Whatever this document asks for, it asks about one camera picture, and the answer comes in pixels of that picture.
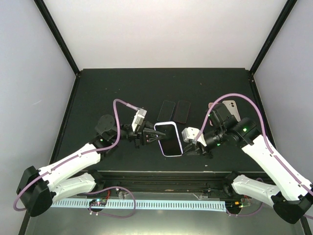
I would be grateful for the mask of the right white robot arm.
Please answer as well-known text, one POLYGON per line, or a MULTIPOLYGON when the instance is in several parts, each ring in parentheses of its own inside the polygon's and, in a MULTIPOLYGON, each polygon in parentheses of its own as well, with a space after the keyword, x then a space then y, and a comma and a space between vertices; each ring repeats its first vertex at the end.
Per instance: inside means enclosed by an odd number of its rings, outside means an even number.
POLYGON ((274 185, 253 180, 236 171, 222 185, 225 196, 246 195, 271 206, 286 222, 295 224, 313 205, 313 184, 301 176, 261 134, 249 118, 237 121, 228 108, 218 103, 209 114, 214 130, 206 134, 194 127, 182 131, 187 155, 206 156, 224 144, 249 155, 272 179, 274 185))

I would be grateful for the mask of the teal bare phone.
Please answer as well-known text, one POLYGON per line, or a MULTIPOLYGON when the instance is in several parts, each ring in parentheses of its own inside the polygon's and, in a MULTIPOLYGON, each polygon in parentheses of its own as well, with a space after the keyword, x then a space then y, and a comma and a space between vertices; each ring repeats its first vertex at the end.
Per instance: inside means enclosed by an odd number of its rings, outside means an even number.
POLYGON ((175 103, 172 101, 165 100, 161 106, 160 112, 157 117, 158 122, 168 122, 171 120, 175 103))

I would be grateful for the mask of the magenta bare phone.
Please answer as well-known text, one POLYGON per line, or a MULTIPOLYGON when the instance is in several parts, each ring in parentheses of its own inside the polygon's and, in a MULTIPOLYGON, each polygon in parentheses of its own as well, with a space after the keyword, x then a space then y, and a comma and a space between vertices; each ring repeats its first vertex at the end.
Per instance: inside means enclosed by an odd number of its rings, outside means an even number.
POLYGON ((174 114, 174 121, 185 124, 188 119, 191 103, 185 100, 179 100, 174 114))

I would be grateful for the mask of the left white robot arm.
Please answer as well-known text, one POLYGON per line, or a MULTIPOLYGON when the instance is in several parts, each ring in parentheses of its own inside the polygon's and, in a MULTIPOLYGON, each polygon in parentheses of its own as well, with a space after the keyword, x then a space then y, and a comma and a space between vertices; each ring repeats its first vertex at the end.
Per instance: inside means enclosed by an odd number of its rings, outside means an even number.
POLYGON ((167 136, 165 131, 154 130, 153 124, 140 116, 130 125, 120 125, 113 116, 103 115, 95 130, 96 136, 69 156, 39 169, 30 166, 24 170, 17 196, 29 216, 41 215, 53 203, 76 194, 102 194, 105 183, 96 170, 75 174, 111 154, 117 148, 114 144, 117 139, 132 141, 139 148, 167 136))

